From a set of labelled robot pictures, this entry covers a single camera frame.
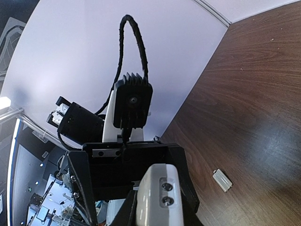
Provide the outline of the left aluminium frame post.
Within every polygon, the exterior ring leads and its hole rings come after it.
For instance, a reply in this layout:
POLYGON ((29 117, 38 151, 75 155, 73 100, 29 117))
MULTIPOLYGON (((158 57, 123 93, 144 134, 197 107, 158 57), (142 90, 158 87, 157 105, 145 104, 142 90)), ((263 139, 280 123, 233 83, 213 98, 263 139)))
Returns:
POLYGON ((219 22, 221 22, 225 27, 229 28, 231 21, 228 20, 221 12, 219 12, 215 7, 209 4, 206 0, 193 0, 205 11, 215 17, 219 22))

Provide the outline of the grey battery cover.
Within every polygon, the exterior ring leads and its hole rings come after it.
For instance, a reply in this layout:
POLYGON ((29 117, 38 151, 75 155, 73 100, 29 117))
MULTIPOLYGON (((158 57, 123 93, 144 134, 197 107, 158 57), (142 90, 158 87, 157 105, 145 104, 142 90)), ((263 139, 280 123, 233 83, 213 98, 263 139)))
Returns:
POLYGON ((216 169, 213 172, 213 179, 225 193, 233 186, 233 183, 220 169, 216 169))

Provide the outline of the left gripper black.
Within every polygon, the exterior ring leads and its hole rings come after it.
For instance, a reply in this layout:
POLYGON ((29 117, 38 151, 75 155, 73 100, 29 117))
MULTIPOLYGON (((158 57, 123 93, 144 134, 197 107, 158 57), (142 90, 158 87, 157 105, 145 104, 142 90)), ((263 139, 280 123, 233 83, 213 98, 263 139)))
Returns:
POLYGON ((199 198, 190 178, 185 150, 176 144, 156 141, 123 143, 85 143, 83 151, 67 154, 72 195, 89 226, 98 225, 95 200, 124 199, 155 163, 169 160, 177 168, 180 187, 194 212, 199 198))

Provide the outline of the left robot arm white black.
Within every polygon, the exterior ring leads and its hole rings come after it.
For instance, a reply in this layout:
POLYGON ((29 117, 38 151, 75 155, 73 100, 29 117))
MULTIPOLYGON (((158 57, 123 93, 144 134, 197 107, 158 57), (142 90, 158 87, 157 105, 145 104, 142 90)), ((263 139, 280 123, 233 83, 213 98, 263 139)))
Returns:
POLYGON ((67 155, 76 206, 96 226, 96 201, 124 199, 114 226, 199 226, 199 199, 188 172, 185 151, 159 141, 102 143, 105 120, 60 97, 64 108, 48 123, 82 145, 67 155))

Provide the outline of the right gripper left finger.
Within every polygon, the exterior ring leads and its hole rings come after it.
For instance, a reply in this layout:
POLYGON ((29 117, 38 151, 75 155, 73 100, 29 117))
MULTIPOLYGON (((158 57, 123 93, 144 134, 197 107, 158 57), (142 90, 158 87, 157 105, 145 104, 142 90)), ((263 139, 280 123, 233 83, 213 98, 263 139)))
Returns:
POLYGON ((112 221, 111 226, 135 226, 136 208, 137 191, 131 190, 112 221))

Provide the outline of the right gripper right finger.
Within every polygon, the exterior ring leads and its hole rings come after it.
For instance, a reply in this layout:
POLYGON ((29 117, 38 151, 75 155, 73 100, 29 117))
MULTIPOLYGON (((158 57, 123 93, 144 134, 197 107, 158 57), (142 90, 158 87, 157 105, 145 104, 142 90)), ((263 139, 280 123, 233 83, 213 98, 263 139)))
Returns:
POLYGON ((196 213, 193 212, 189 204, 184 202, 182 204, 182 209, 183 209, 184 226, 203 226, 203 224, 200 222, 196 213))

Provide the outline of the white remote control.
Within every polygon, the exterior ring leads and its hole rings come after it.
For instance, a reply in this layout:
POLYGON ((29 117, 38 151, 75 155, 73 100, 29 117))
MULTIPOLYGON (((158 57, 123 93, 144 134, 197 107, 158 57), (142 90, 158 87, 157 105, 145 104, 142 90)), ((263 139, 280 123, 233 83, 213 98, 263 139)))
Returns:
POLYGON ((183 226, 178 171, 172 164, 156 163, 144 174, 137 192, 137 226, 183 226))

